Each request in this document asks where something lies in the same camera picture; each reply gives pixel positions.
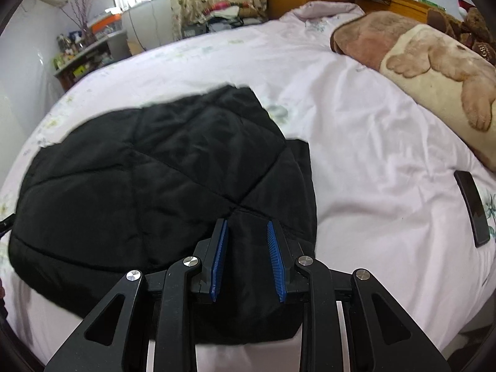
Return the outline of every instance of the black garment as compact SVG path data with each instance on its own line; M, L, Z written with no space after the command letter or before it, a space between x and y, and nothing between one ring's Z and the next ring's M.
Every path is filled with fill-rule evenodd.
M292 337L299 305L274 288L266 226L313 255L317 217L308 144L286 141L248 88L89 120L42 149L24 178L9 256L44 297L84 317L132 269L191 255L228 218L217 304L199 309L202 342Z

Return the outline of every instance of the silver screw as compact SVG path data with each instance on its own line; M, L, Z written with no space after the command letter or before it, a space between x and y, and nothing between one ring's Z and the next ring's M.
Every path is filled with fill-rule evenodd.
M310 256L301 256L298 258L298 263L302 266L309 266L313 263L313 259Z
M183 264L186 266L186 267L193 267L193 266L196 266L198 264L198 258L194 257L194 256L188 256L187 258L185 258L183 260Z
M126 278L130 281L139 280L141 277L141 273L138 270L131 270L126 274Z
M356 274L357 274L356 277L362 281L366 281L370 278L370 273L367 270L364 270L363 268L358 270Z

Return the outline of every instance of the brown blanket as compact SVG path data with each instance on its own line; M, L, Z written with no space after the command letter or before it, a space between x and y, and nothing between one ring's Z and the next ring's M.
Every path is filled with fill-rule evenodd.
M331 48L389 78L496 170L496 70L483 58L428 25L382 11L337 28Z

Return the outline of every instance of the bed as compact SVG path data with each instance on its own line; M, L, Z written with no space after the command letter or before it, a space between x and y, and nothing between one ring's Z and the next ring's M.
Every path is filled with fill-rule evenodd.
M248 85L286 138L309 143L317 258L343 272L370 270L442 350L496 288L496 179L395 84L330 50L333 29L362 13L354 4L312 2L278 21L187 39L90 74L23 146L0 191L0 219L15 211L40 147L84 121L219 85ZM455 170L471 172L489 217L492 238L480 248ZM80 319L17 277L7 243L8 235L0 242L8 321L46 363ZM198 370L297 371L299 340L197 346Z

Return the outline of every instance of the stuffed animal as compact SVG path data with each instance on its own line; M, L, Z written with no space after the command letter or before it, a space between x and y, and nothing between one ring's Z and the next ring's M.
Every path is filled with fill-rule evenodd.
M496 42L477 8L468 10L464 22L445 12L430 9L427 24L461 42L493 66L496 65Z

